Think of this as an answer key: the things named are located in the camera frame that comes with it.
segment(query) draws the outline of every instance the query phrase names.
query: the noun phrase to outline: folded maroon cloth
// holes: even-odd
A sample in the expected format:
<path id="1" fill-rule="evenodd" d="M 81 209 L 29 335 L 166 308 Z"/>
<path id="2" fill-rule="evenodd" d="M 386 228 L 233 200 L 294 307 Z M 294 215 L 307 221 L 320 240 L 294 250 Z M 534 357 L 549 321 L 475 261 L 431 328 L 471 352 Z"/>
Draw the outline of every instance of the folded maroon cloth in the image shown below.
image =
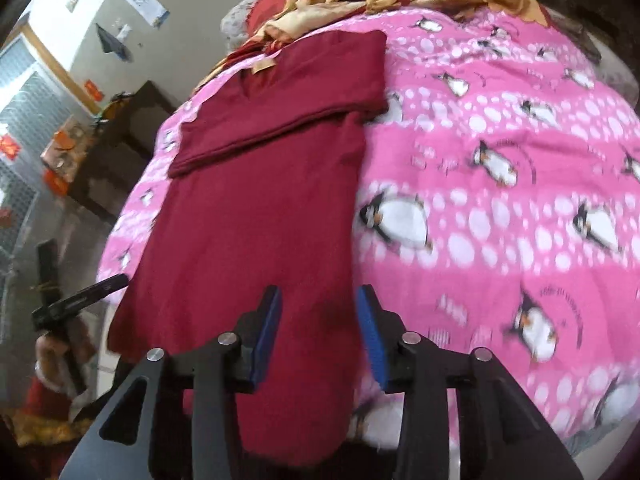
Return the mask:
<path id="1" fill-rule="evenodd" d="M 111 325 L 129 360 L 231 330 L 264 287 L 283 314 L 267 378 L 238 396 L 244 447 L 308 465 L 343 441 L 362 358 L 351 225 L 363 122 L 386 110 L 380 31 L 332 31 L 235 74 L 182 124 L 174 177 Z"/>

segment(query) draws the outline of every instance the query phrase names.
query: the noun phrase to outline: silver bolt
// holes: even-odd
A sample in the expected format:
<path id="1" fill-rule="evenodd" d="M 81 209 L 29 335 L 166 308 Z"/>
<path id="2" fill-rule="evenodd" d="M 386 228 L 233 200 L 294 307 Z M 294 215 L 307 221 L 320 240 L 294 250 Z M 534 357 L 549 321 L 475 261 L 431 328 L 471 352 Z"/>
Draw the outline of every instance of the silver bolt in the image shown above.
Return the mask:
<path id="1" fill-rule="evenodd" d="M 149 352 L 146 353 L 146 358 L 149 361 L 159 361 L 164 357 L 164 350 L 161 348 L 152 348 Z"/>
<path id="2" fill-rule="evenodd" d="M 478 361 L 487 362 L 494 358 L 494 354 L 491 350 L 482 346 L 474 350 L 474 357 L 478 359 Z"/>
<path id="3" fill-rule="evenodd" d="M 422 340 L 422 336 L 417 332 L 405 332 L 402 334 L 402 341 L 408 345 L 417 345 Z"/>
<path id="4" fill-rule="evenodd" d="M 233 332 L 223 332 L 218 336 L 218 343 L 221 345 L 233 345 L 238 341 L 238 336 Z"/>

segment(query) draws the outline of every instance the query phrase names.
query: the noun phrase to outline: bangle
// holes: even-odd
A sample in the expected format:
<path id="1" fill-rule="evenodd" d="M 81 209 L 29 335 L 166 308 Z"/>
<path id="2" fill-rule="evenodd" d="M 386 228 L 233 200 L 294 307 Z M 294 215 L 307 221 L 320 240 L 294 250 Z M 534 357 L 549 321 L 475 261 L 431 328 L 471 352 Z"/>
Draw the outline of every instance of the bangle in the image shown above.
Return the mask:
<path id="1" fill-rule="evenodd" d="M 65 391 L 64 386 L 58 386 L 56 383 L 49 381 L 44 376 L 42 368 L 40 367 L 40 361 L 36 361 L 35 372 L 36 377 L 47 390 L 51 390 L 52 392 L 56 392 L 57 394 L 61 394 Z"/>

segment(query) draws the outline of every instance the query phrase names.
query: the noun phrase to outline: coral pillow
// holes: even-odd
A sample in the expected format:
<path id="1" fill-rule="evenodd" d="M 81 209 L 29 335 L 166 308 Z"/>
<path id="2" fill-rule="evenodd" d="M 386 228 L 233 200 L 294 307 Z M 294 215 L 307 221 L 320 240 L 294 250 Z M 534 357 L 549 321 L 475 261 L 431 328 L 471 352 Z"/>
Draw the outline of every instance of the coral pillow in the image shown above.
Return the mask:
<path id="1" fill-rule="evenodd" d="M 251 37 L 260 26 L 279 13 L 287 0 L 256 0 L 246 17 L 246 31 Z"/>

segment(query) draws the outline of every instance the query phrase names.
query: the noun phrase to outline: pink bedsheet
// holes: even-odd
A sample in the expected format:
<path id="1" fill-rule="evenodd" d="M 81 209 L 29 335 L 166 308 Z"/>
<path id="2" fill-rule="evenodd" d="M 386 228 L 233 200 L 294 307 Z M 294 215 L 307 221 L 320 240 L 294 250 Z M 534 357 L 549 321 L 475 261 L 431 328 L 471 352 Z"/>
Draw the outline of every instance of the pink bedsheet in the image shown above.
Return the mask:
<path id="1" fill-rule="evenodd" d="M 355 285 L 372 283 L 385 308 L 443 348 L 491 348 L 561 436 L 637 415 L 633 110 L 562 34 L 504 13 L 460 25 L 403 9 L 315 34 L 333 28 L 388 36 L 390 108 L 367 131 Z M 99 279 L 135 272 L 180 124 L 254 61 L 207 84 L 161 127 Z M 359 397 L 369 394 L 363 386 Z"/>

